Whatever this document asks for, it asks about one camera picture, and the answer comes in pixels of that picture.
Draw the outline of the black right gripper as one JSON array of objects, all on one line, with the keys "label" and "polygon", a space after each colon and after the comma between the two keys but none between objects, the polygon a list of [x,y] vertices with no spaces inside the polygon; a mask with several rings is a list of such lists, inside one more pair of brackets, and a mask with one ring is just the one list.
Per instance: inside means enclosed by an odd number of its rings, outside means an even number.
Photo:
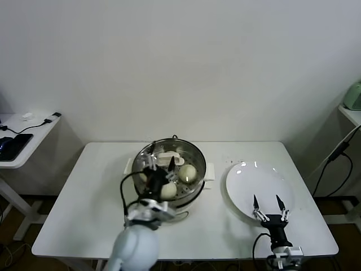
[{"label": "black right gripper", "polygon": [[287,239],[284,228],[288,225],[289,209],[286,209],[284,202],[276,195],[276,200],[281,215],[265,215],[259,208],[256,195],[253,195],[253,215],[261,221],[261,226],[269,231],[271,246],[292,246]]}]

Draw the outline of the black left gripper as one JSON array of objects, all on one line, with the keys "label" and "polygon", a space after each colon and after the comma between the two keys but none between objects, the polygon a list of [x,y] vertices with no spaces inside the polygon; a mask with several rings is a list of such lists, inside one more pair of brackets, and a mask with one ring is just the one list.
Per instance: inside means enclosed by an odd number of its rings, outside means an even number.
[{"label": "black left gripper", "polygon": [[146,187],[153,194],[159,194],[164,185],[168,184],[169,181],[175,181],[177,174],[175,173],[175,157],[172,156],[169,166],[168,173],[166,170],[157,167],[156,157],[154,155],[155,143],[151,143],[149,148],[145,151],[146,163],[144,167],[144,174],[147,177]]}]

